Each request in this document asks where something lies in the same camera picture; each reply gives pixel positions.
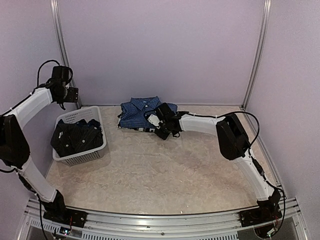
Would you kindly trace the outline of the white plastic laundry basket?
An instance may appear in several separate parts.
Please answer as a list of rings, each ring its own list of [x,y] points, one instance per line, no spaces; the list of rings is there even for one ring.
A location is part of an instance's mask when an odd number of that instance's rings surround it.
[[[50,144],[53,159],[68,166],[102,158],[107,140],[100,108],[84,107],[60,115]]]

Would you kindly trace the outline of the black white printed shirt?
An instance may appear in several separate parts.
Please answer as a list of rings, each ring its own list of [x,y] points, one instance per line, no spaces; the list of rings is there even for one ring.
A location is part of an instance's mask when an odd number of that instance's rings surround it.
[[[122,127],[120,125],[117,126],[119,129],[124,130],[130,130],[130,131],[136,131],[136,132],[145,132],[145,133],[154,133],[156,128],[144,128],[144,127]]]

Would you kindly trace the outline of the blue checked shirt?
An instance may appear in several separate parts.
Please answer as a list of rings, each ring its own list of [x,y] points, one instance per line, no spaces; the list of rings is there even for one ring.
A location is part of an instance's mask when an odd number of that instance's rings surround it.
[[[130,101],[120,104],[121,113],[118,115],[118,124],[125,128],[156,128],[145,119],[145,112],[161,105],[158,96],[138,98],[132,97]]]

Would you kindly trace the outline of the black pinstripe long sleeve shirt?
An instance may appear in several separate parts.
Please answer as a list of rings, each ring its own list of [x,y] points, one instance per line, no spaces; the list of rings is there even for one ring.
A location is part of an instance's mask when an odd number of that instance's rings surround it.
[[[75,123],[58,121],[50,144],[59,157],[82,153],[103,145],[103,133],[87,128],[87,122],[85,119]]]

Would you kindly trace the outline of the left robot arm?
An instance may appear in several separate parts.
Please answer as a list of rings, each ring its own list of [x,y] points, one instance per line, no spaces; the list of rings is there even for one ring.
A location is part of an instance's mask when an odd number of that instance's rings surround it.
[[[15,172],[25,188],[39,197],[47,212],[63,223],[70,218],[62,194],[52,187],[36,167],[31,157],[30,146],[23,133],[24,127],[41,110],[58,104],[77,103],[79,90],[70,87],[73,70],[58,61],[52,69],[51,78],[38,83],[27,97],[0,116],[0,159],[10,167],[6,174]]]

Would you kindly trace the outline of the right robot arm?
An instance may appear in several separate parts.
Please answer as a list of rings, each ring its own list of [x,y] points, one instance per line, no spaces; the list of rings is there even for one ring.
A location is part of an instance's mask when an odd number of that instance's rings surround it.
[[[242,171],[254,190],[258,208],[256,218],[266,222],[274,214],[280,214],[279,188],[272,185],[263,167],[255,158],[252,142],[249,140],[236,112],[220,116],[197,115],[187,111],[166,113],[156,110],[147,120],[155,126],[156,134],[166,139],[169,134],[199,132],[217,136],[221,155],[233,162]]]

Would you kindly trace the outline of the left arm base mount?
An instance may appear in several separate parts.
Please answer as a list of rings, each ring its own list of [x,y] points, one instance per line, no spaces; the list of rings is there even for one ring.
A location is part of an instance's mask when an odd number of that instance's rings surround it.
[[[44,206],[43,217],[56,223],[71,227],[84,228],[88,213],[82,210],[67,208],[63,195],[57,191],[52,202],[40,201]]]

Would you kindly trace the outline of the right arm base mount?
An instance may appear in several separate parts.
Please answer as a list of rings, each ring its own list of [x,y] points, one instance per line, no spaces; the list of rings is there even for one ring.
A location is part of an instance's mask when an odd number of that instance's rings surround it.
[[[259,225],[283,217],[279,206],[279,199],[270,198],[258,201],[258,207],[239,212],[240,224],[244,227]]]

